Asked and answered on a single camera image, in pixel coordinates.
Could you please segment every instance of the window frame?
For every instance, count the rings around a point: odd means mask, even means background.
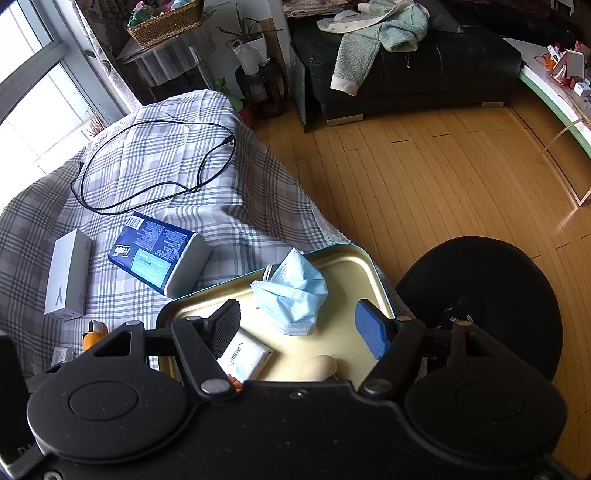
[[[125,112],[89,64],[54,1],[16,1],[41,44],[46,45],[0,83],[0,124],[58,63],[106,125],[123,118]]]

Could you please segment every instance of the screw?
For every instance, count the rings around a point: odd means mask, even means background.
[[[228,380],[223,378],[210,378],[201,384],[201,390],[208,395],[219,395],[228,392],[232,388]]]
[[[53,470],[45,472],[43,480],[62,480],[61,475]]]
[[[298,388],[297,390],[294,390],[293,392],[289,392],[288,396],[292,399],[292,400],[299,400],[301,398],[304,398],[306,395],[308,394],[308,392],[302,388]]]
[[[363,382],[363,389],[371,396],[385,394],[393,388],[392,382],[385,378],[371,378]]]

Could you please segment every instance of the black stool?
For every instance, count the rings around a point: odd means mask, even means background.
[[[428,328],[440,325],[458,299],[471,299],[478,311],[470,315],[480,328],[554,378],[562,352],[558,302],[544,274],[517,247],[479,236],[451,239],[423,255],[396,291]]]
[[[242,67],[238,67],[236,82],[247,104],[251,105],[259,118],[275,118],[285,112],[288,100],[287,75],[276,59],[271,58],[266,65],[259,66],[259,71],[254,75],[246,75]],[[252,87],[256,85],[264,88],[266,99],[256,100],[253,96]]]

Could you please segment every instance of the orange object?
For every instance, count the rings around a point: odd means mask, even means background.
[[[82,351],[86,352],[91,346],[97,343],[102,338],[106,337],[106,334],[99,332],[87,332],[82,337]]]
[[[554,67],[556,66],[556,61],[550,56],[549,53],[544,54],[544,61],[546,63],[546,70],[554,70]]]
[[[231,375],[228,375],[228,379],[230,380],[232,385],[234,385],[234,388],[236,388],[236,392],[240,392],[240,390],[242,390],[242,382],[240,382],[240,380],[237,380]]]
[[[242,121],[246,123],[251,129],[255,128],[255,116],[252,113],[252,108],[243,100],[244,108],[238,113],[238,116],[242,118]]]

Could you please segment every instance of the curtain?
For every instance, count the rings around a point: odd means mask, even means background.
[[[135,0],[130,7],[123,0],[71,0],[82,31],[92,45],[96,59],[119,97],[130,112],[142,106],[127,82],[114,68],[115,57],[130,36],[125,26],[131,16]]]

